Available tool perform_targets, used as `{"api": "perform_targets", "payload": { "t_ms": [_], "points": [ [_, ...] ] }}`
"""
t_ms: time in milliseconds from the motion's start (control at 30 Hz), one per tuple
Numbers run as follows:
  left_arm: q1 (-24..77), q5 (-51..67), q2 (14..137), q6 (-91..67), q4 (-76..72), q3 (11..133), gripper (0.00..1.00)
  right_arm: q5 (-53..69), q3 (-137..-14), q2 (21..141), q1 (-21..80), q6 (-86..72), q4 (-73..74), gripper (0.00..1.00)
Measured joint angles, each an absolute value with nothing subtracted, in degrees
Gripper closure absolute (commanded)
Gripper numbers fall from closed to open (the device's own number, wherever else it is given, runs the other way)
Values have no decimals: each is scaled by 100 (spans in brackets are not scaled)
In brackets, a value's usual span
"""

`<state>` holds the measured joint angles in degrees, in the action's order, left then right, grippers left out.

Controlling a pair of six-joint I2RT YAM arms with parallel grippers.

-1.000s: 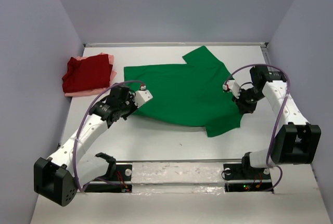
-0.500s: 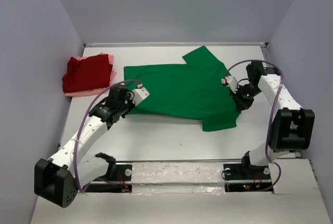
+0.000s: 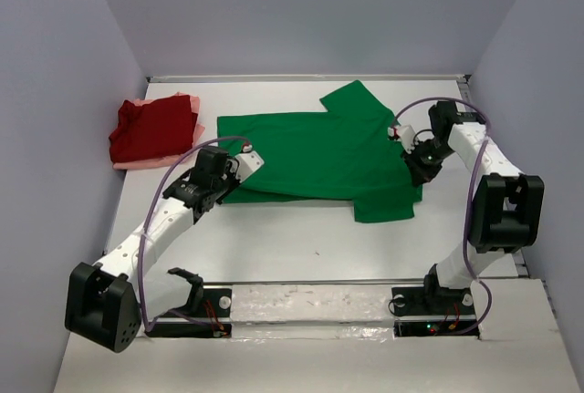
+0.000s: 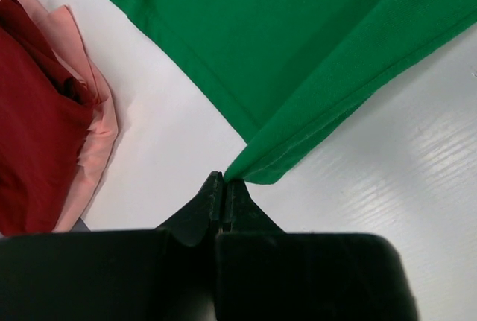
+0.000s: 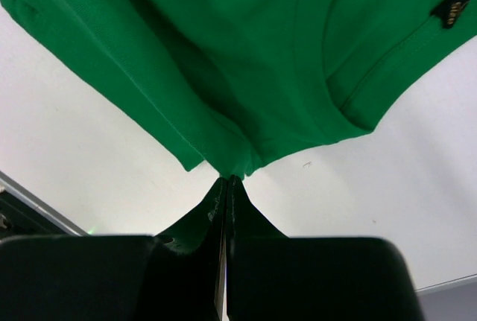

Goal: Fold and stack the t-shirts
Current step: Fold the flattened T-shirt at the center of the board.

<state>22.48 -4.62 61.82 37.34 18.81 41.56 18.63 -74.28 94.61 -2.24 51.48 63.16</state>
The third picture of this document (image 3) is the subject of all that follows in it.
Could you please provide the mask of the green t shirt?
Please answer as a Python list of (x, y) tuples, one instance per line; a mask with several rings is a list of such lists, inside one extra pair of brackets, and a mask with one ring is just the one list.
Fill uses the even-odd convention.
[(356, 222), (411, 219), (422, 188), (387, 137), (393, 112), (358, 80), (320, 102), (322, 112), (218, 118), (219, 137), (250, 139), (265, 162), (226, 202), (350, 201)]

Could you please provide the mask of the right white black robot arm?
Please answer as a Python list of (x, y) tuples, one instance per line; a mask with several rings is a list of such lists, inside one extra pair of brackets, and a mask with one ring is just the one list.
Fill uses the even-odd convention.
[(393, 122), (388, 135), (402, 145), (401, 158), (422, 186), (456, 155), (471, 174), (461, 243), (424, 277), (416, 303), (440, 313), (451, 303), (466, 304), (470, 285), (492, 263), (534, 244), (544, 182), (514, 165), (490, 137), (490, 122), (478, 109), (459, 110), (455, 98), (429, 98), (432, 136), (419, 140), (411, 126)]

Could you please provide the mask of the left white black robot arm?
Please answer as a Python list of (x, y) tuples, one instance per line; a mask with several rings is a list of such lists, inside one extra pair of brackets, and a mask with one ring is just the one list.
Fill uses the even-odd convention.
[(147, 273), (183, 233), (263, 166), (254, 151), (235, 156), (205, 146), (194, 165), (156, 191), (145, 220), (94, 264), (80, 263), (68, 280), (64, 324), (76, 335), (119, 353), (140, 331), (168, 314), (187, 317), (203, 302), (203, 278), (174, 266)]

